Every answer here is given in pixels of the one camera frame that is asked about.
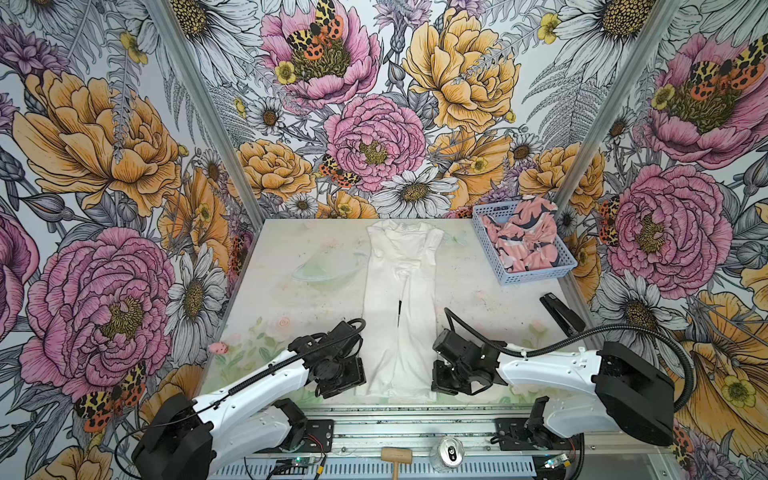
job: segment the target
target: wooden mallet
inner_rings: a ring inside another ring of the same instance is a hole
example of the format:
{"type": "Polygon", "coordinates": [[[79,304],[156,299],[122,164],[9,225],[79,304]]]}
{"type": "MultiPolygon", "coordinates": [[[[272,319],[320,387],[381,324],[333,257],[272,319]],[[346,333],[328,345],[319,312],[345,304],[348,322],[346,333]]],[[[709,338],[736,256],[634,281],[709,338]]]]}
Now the wooden mallet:
{"type": "Polygon", "coordinates": [[[382,460],[392,462],[392,480],[397,480],[400,464],[411,465],[413,463],[413,453],[408,449],[395,449],[393,447],[382,448],[382,460]]]}

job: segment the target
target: silver can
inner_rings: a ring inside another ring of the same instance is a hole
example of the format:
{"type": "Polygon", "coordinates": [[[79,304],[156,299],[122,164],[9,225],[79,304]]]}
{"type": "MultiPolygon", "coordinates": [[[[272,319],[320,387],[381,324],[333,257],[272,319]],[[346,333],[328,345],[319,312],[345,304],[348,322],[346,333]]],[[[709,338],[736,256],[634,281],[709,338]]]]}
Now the silver can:
{"type": "Polygon", "coordinates": [[[464,461],[464,445],[456,437],[442,437],[429,453],[429,463],[436,472],[448,473],[464,461]]]}

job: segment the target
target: white garment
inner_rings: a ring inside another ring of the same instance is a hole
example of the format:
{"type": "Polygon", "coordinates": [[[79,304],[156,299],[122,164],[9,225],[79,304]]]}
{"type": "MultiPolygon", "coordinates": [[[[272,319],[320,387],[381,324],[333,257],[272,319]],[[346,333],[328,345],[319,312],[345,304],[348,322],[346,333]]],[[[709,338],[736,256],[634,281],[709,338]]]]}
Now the white garment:
{"type": "Polygon", "coordinates": [[[443,232],[427,223],[382,220],[368,227],[368,235],[360,350],[367,383],[356,394],[435,400],[435,251],[443,232]]]}

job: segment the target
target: floral tablecloth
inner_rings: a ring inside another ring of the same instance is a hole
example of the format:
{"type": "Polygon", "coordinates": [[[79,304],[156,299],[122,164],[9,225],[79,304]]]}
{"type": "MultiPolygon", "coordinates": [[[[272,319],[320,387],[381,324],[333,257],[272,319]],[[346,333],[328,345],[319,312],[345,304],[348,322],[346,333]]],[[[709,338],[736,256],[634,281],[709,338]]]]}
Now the floral tablecloth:
{"type": "MultiPolygon", "coordinates": [[[[366,227],[376,221],[267,220],[221,336],[228,350],[210,361],[201,392],[261,367],[297,336],[330,331],[341,319],[361,316],[370,253],[366,227]]],[[[436,257],[435,337],[447,328],[447,306],[492,339],[535,348],[564,338],[538,300],[552,292],[565,301],[557,280],[500,286],[471,220],[399,221],[425,221],[445,231],[436,257]]],[[[353,390],[325,400],[315,397],[314,388],[290,398],[300,406],[397,403],[355,396],[353,390]]],[[[553,394],[538,386],[494,386],[476,396],[440,394],[437,403],[531,403],[553,394]]]]}

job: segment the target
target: blue plastic basket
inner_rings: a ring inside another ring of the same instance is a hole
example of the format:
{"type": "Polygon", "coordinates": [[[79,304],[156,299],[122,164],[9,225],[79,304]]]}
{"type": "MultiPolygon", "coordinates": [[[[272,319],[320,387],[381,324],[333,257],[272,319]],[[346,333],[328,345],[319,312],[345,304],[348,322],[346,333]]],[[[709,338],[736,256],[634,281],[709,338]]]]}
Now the blue plastic basket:
{"type": "Polygon", "coordinates": [[[563,240],[560,240],[560,237],[554,239],[554,245],[558,248],[557,266],[518,273],[508,273],[502,266],[502,261],[498,258],[498,254],[496,253],[493,243],[491,243],[491,239],[488,238],[488,233],[485,231],[485,226],[482,224],[480,216],[490,215],[496,223],[503,225],[515,212],[518,203],[519,200],[514,200],[511,202],[499,202],[497,204],[475,205],[472,208],[472,226],[475,228],[475,233],[480,240],[482,249],[485,251],[485,256],[488,258],[488,262],[491,263],[491,268],[494,273],[496,273],[498,282],[501,285],[511,285],[513,283],[534,282],[545,278],[560,278],[566,276],[568,272],[576,267],[577,263],[574,256],[571,255],[571,252],[566,248],[563,240]]]}

